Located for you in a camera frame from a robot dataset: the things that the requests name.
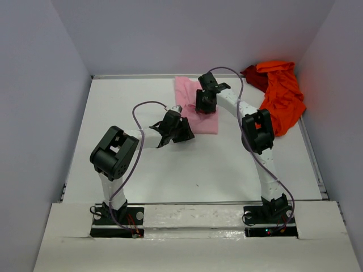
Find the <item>pink t shirt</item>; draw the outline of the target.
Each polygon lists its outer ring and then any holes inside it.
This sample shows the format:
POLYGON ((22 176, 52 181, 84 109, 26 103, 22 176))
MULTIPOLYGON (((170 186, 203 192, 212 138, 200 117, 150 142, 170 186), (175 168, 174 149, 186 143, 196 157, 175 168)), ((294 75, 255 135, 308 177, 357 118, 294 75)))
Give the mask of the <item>pink t shirt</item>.
POLYGON ((176 105, 182 107, 181 114, 188 119, 194 134, 218 134, 218 112, 212 114, 196 112, 196 91, 200 89, 198 81, 176 76, 174 79, 176 105))

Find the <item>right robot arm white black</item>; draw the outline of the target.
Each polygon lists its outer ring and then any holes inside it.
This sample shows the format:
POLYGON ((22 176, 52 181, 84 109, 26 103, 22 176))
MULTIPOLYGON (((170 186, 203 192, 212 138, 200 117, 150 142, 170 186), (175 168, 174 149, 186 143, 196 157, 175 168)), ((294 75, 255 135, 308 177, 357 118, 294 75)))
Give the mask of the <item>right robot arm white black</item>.
POLYGON ((269 111, 243 101, 242 88, 236 94, 227 83, 218 83, 211 72, 200 76, 198 81, 201 89, 196 91, 196 111, 209 114, 221 107, 236 117, 242 144, 254 160, 262 205, 248 207, 251 224, 290 223, 294 205, 289 205, 287 196, 292 193, 276 176, 272 155, 275 134, 269 111))

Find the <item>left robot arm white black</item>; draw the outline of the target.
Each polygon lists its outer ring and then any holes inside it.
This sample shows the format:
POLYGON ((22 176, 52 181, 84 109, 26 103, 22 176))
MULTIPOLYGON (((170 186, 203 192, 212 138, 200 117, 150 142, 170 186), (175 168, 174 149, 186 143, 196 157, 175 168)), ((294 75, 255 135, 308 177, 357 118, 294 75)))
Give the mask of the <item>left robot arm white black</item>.
POLYGON ((121 224, 127 213, 125 182, 130 179, 145 148, 161 148, 170 142, 179 143, 195 135, 188 119, 175 110, 146 129, 122 130, 111 126, 90 155, 90 163, 102 182, 104 201, 100 216, 121 224))

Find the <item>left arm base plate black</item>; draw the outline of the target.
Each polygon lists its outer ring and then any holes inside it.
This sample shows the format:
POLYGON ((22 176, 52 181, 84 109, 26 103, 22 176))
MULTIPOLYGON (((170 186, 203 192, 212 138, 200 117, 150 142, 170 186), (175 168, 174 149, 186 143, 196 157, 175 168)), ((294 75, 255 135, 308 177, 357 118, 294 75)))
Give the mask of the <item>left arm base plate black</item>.
POLYGON ((93 238, 138 239, 144 237, 143 206, 128 206, 124 217, 116 223, 109 214, 109 209, 102 205, 90 207, 92 223, 90 236, 93 238))

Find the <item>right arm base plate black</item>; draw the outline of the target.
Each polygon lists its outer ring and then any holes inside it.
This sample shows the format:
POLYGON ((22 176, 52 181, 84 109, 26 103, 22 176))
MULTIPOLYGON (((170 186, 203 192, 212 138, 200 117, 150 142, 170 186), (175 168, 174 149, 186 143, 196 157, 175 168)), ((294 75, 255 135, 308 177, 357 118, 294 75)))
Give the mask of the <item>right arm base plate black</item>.
POLYGON ((242 222, 245 225, 246 237, 298 237, 295 218, 292 217, 288 224, 292 208, 274 218, 267 218, 262 213, 262 206, 245 206, 243 208, 242 222))

